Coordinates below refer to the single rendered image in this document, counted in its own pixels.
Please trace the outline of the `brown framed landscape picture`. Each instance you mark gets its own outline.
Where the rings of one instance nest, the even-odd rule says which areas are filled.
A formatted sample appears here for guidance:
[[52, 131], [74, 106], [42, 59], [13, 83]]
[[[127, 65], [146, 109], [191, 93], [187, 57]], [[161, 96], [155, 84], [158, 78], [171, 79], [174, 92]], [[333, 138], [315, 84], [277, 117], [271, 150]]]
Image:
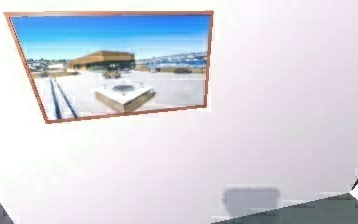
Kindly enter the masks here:
[[210, 11], [5, 17], [48, 124], [207, 105]]

